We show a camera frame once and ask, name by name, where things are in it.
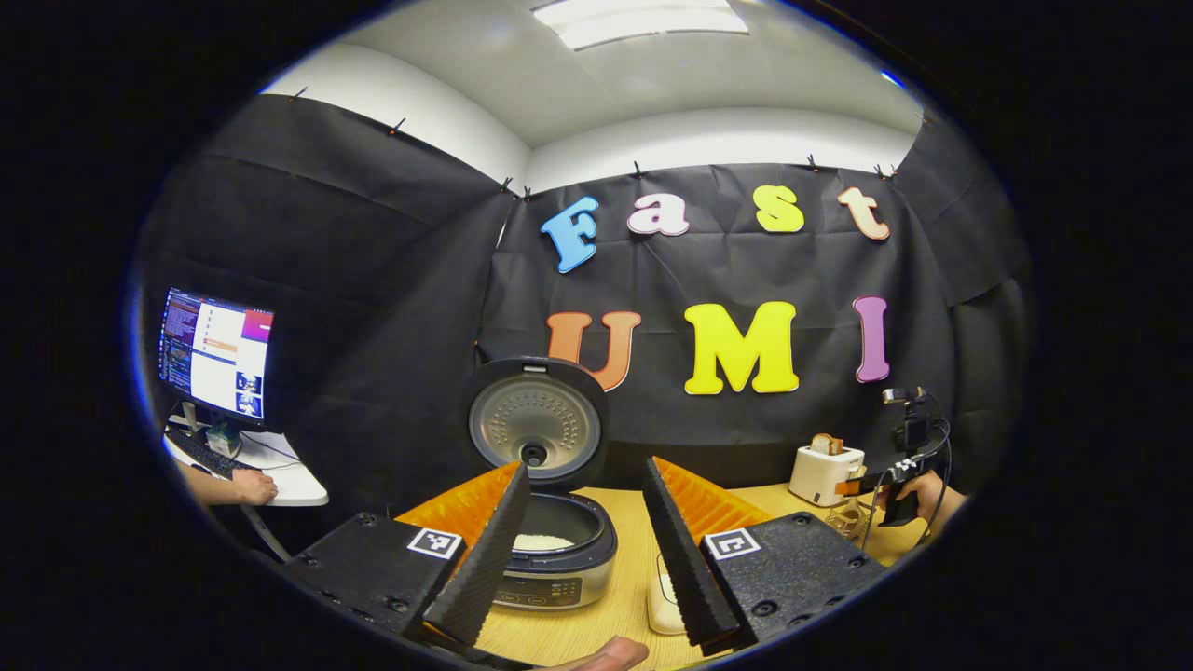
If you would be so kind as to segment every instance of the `rice cooker control panel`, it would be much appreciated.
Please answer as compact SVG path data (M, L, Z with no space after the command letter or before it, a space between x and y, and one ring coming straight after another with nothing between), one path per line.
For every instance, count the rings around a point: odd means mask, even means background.
M493 602L507 605L558 608L580 603L582 578L515 578L503 575Z

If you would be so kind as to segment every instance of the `human hand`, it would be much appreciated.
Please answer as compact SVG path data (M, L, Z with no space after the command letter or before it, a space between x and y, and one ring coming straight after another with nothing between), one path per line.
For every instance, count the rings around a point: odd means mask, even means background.
M626 671L650 654L650 648L624 636L613 636L595 653L540 671Z
M273 478L252 468L233 470L231 482L240 492L243 503L249 505L265 505L278 495L278 486L273 484Z
M923 475L913 478L907 482L903 482L903 490L900 491L895 500L903 500L909 493L915 492L919 494L920 506L916 509L915 513L925 519L932 517L933 509L937 507L937 500L940 498L940 492L945 488L945 482L937 475L935 470L929 470ZM883 491L874 495L874 503L879 507L886 510L886 499L890 497L890 485L884 485Z

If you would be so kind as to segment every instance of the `white desk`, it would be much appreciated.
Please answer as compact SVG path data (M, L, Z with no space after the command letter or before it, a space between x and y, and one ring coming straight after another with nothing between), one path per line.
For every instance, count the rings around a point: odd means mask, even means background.
M186 420L178 415L171 415L169 423L174 424L177 427L186 426ZM241 448L240 454L236 455L236 461L247 463L248 466L255 466L261 469L268 468L268 470L264 470L264 473L270 478L273 478L273 484L278 487L278 495L265 505L316 506L324 505L327 503L327 490L319 484L319 480L311 475L310 470L305 466L297 462L298 457L295 455L295 450L290 447L285 436L282 433L253 433L248 431L242 431L241 436ZM262 448L253 441L260 441L261 443L265 443L274 450L284 454L278 454L273 450ZM162 443L166 445L166 449L169 450L169 454L185 466L197 463L193 458L187 456L186 453L178 449L174 443L171 443L169 438L165 435L162 436ZM220 475L215 473L211 475L212 478L220 478Z

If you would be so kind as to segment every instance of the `yellow letter m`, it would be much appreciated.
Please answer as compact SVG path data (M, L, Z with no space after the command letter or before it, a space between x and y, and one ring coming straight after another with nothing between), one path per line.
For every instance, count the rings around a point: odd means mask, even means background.
M717 377L719 361L734 392L746 388L754 362L758 362L755 392L793 392L799 387L799 377L791 370L791 320L795 316L796 308L791 303L762 303L742 338L724 307L703 303L687 308L684 319L696 328L696 365L684 390L693 395L719 394L724 388L724 382Z

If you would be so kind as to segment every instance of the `screw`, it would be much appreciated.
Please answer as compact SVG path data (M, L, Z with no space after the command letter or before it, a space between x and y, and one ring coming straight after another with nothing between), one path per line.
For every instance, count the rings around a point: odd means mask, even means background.
M774 614L777 610L779 610L779 607L773 601L764 601L759 602L758 605L750 610L750 612L758 615L759 617L766 617L767 615Z

